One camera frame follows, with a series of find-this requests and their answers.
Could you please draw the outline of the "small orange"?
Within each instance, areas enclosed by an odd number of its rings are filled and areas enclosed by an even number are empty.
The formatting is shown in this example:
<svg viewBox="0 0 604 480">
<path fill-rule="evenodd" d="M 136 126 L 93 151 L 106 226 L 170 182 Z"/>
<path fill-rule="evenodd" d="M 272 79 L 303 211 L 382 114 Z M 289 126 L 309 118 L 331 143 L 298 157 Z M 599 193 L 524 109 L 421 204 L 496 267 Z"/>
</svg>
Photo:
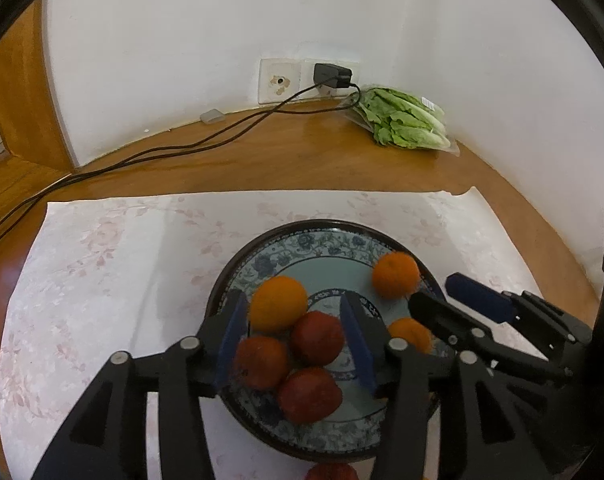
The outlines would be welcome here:
<svg viewBox="0 0 604 480">
<path fill-rule="evenodd" d="M 307 292 L 294 278 L 275 276 L 255 290 L 249 309 L 252 330 L 278 333 L 286 330 L 307 311 Z"/>
</svg>

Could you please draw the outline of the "white wall socket plate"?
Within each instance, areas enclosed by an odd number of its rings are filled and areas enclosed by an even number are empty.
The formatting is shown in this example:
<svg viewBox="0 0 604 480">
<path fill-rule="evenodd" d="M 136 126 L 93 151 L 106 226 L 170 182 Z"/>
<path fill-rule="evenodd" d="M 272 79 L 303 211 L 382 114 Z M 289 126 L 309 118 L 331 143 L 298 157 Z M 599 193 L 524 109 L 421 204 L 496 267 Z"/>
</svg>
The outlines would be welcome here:
<svg viewBox="0 0 604 480">
<path fill-rule="evenodd" d="M 261 105 L 275 104 L 293 96 L 295 92 L 314 84 L 314 70 L 317 63 L 330 63 L 347 67 L 352 71 L 352 81 L 358 82 L 360 64 L 353 61 L 293 60 L 293 58 L 262 58 L 259 62 L 259 85 L 257 102 Z M 305 92 L 298 101 L 347 96 L 353 89 L 330 89 Z"/>
</svg>

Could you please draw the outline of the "red apple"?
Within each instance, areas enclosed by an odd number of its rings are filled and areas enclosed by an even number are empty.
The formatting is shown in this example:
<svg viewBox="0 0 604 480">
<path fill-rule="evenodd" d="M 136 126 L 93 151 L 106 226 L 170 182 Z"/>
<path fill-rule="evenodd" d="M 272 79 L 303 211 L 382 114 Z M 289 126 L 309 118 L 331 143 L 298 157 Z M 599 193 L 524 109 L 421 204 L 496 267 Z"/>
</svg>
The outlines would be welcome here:
<svg viewBox="0 0 604 480">
<path fill-rule="evenodd" d="M 240 341 L 233 360 L 233 376 L 247 388 L 277 388 L 291 370 L 287 345 L 276 338 L 251 336 Z"/>
<path fill-rule="evenodd" d="M 277 403 L 293 425 L 309 425 L 335 412 L 343 393 L 332 375 L 321 367 L 308 367 L 291 374 L 277 392 Z"/>
<path fill-rule="evenodd" d="M 358 480 L 349 464 L 316 464 L 306 473 L 305 480 Z"/>
<path fill-rule="evenodd" d="M 335 316 L 311 311 L 294 325 L 290 348 L 297 362 L 326 366 L 341 353 L 345 338 L 341 322 Z"/>
</svg>

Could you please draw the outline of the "red apple front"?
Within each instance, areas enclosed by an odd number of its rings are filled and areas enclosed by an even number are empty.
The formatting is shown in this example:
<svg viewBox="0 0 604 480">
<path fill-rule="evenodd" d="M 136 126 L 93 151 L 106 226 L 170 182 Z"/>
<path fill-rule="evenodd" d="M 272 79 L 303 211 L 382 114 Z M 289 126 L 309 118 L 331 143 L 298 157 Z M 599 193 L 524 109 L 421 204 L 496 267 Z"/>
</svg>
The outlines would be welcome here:
<svg viewBox="0 0 604 480">
<path fill-rule="evenodd" d="M 343 393 L 332 375 L 321 367 L 308 367 L 291 374 L 277 392 L 277 403 L 293 425 L 309 425 L 335 412 Z"/>
</svg>

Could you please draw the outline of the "blue floral ceramic plate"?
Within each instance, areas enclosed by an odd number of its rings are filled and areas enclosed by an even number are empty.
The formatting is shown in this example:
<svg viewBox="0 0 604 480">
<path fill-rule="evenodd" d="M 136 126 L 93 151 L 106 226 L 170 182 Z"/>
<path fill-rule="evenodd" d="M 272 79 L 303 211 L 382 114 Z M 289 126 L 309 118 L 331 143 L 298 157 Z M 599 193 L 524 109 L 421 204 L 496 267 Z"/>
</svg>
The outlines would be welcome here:
<svg viewBox="0 0 604 480">
<path fill-rule="evenodd" d="M 232 290 L 253 297 L 274 278 L 297 281 L 306 292 L 306 312 L 300 328 L 276 333 L 285 351 L 270 361 L 288 360 L 293 372 L 321 367 L 328 384 L 342 392 L 341 404 L 324 419 L 310 425 L 293 424 L 281 410 L 275 389 L 257 389 L 247 375 L 232 374 L 221 389 L 221 401 L 254 437 L 282 453 L 314 462 L 352 462 L 375 454 L 385 402 L 374 398 L 358 378 L 352 352 L 338 328 L 340 301 L 351 292 L 364 313 L 384 325 L 407 318 L 407 299 L 384 299 L 371 281 L 380 258 L 404 249 L 368 226 L 304 220 L 259 235 L 225 265 L 207 301 L 207 315 L 218 313 Z"/>
</svg>

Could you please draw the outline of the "bagged green lettuce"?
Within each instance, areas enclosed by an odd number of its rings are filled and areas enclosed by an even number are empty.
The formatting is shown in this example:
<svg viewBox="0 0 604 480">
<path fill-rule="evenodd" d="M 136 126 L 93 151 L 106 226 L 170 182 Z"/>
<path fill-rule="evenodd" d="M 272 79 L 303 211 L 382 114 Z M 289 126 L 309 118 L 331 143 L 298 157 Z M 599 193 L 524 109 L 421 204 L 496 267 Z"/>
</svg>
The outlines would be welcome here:
<svg viewBox="0 0 604 480">
<path fill-rule="evenodd" d="M 446 130 L 444 110 L 424 96 L 373 86 L 353 92 L 340 107 L 381 146 L 459 154 Z"/>
</svg>

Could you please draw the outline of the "red apple back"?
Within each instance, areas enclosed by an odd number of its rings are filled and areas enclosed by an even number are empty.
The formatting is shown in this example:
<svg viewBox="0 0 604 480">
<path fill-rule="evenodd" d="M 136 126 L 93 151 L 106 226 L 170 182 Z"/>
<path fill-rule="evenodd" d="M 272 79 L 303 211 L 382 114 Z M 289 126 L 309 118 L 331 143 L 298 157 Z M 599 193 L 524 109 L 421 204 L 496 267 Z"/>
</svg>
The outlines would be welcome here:
<svg viewBox="0 0 604 480">
<path fill-rule="evenodd" d="M 233 376 L 247 388 L 277 388 L 291 370 L 287 345 L 276 338 L 251 336 L 240 341 L 233 360 Z"/>
</svg>

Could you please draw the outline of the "white floral table mat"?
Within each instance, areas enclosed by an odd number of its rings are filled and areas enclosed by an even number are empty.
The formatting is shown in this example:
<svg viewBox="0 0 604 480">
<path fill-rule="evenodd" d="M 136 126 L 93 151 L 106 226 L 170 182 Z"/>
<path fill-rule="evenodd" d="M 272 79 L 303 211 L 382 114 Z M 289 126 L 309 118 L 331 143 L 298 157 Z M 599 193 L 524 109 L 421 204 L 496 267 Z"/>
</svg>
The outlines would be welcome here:
<svg viewBox="0 0 604 480">
<path fill-rule="evenodd" d="M 383 232 L 438 281 L 537 284 L 480 192 L 276 191 L 52 203 L 9 301 L 0 346 L 0 434 L 27 479 L 112 353 L 145 356 L 196 332 L 225 264 L 281 224 L 340 219 Z"/>
</svg>

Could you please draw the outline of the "small grey wall stub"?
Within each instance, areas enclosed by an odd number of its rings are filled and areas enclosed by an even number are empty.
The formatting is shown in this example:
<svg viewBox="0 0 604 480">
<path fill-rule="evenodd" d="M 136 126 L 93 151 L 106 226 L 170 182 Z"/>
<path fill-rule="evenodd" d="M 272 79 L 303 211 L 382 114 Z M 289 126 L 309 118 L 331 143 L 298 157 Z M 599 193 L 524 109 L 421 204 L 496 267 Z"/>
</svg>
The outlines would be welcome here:
<svg viewBox="0 0 604 480">
<path fill-rule="evenodd" d="M 225 119 L 226 115 L 217 110 L 217 108 L 206 110 L 206 112 L 200 115 L 200 122 L 203 122 L 204 125 L 217 124 L 217 122 L 223 122 Z"/>
</svg>

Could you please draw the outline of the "wooden window frame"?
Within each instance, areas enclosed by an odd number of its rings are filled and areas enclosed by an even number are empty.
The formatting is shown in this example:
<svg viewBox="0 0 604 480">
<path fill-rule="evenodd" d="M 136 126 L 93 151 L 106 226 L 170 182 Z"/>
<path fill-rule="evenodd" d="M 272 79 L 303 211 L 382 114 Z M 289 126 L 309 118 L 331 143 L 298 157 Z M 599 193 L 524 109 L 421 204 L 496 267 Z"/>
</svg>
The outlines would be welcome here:
<svg viewBox="0 0 604 480">
<path fill-rule="evenodd" d="M 0 40 L 0 138 L 13 156 L 71 172 L 75 162 L 56 114 L 44 57 L 44 0 Z"/>
</svg>

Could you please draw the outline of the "black power adapter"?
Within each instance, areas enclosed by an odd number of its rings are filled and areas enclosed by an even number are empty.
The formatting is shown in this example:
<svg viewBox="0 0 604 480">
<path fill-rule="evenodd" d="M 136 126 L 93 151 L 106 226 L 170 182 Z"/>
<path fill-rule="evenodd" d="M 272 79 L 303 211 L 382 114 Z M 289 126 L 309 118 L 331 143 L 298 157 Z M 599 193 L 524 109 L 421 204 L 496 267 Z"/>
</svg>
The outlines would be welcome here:
<svg viewBox="0 0 604 480">
<path fill-rule="evenodd" d="M 351 87 L 352 77 L 353 72 L 349 67 L 324 62 L 314 65 L 313 81 L 317 87 L 346 89 Z"/>
</svg>

